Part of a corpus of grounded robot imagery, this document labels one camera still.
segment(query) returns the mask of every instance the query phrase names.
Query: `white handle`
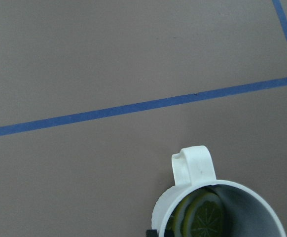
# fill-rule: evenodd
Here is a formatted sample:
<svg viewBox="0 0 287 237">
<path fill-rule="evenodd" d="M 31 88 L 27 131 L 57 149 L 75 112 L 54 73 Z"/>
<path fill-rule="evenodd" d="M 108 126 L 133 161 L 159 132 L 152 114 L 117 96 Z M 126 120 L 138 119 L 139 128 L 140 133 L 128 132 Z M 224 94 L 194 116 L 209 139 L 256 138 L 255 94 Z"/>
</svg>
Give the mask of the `white handle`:
<svg viewBox="0 0 287 237">
<path fill-rule="evenodd" d="M 175 185 L 194 185 L 216 179 L 211 154 L 205 146 L 182 149 L 172 155 Z"/>
</svg>

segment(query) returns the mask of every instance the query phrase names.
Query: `green fruit slice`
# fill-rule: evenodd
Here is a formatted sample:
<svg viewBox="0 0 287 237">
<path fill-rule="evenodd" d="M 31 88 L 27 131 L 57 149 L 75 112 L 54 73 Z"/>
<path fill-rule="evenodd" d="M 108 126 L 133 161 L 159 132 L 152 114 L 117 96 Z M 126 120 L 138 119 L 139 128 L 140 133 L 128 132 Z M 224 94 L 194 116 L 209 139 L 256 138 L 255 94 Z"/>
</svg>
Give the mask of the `green fruit slice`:
<svg viewBox="0 0 287 237">
<path fill-rule="evenodd" d="M 200 195 L 186 211 L 182 228 L 183 236 L 221 237 L 223 216 L 223 205 L 216 194 Z"/>
<path fill-rule="evenodd" d="M 182 222 L 188 206 L 194 201 L 196 197 L 202 196 L 207 192 L 208 191 L 203 189 L 198 189 L 184 197 L 182 201 L 177 205 L 172 224 L 172 229 L 175 237 L 182 237 Z"/>
</svg>

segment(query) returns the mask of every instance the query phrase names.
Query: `black object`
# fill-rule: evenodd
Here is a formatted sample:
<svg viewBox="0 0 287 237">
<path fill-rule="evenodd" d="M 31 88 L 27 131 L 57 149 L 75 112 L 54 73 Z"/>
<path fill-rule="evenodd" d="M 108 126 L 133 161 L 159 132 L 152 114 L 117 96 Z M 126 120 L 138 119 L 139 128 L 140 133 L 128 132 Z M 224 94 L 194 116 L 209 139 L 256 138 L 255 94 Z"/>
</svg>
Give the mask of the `black object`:
<svg viewBox="0 0 287 237">
<path fill-rule="evenodd" d="M 158 237 L 157 230 L 147 230 L 145 232 L 146 237 Z M 165 230 L 164 231 L 164 237 L 174 237 L 173 231 Z"/>
</svg>

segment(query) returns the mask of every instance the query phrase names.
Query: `gray surface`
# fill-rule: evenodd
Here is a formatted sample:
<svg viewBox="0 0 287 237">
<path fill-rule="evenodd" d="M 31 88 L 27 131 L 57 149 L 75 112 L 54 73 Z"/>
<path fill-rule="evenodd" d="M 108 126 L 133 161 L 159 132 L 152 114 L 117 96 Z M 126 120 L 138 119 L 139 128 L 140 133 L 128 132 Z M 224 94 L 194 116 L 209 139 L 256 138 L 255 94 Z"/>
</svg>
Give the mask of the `gray surface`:
<svg viewBox="0 0 287 237">
<path fill-rule="evenodd" d="M 282 77 L 271 1 L 0 1 L 0 126 Z"/>
<path fill-rule="evenodd" d="M 285 76 L 271 1 L 0 1 L 0 125 Z M 282 87 L 0 137 L 0 237 L 144 236 L 194 145 L 287 232 Z"/>
</svg>

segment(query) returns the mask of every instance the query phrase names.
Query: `white mug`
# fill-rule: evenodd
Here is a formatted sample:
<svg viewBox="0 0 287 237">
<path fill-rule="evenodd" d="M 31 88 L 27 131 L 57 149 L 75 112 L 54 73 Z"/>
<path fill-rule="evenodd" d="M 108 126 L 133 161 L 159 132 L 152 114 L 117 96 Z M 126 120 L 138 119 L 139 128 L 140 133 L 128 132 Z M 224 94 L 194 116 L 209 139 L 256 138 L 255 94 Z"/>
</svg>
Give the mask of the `white mug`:
<svg viewBox="0 0 287 237">
<path fill-rule="evenodd" d="M 175 186 L 157 201 L 152 229 L 164 236 L 167 222 L 179 202 L 191 192 L 209 187 L 220 197 L 231 223 L 230 237 L 286 237 L 271 206 L 251 189 L 226 180 L 217 180 L 211 155 L 205 146 L 184 148 L 172 155 Z"/>
</svg>

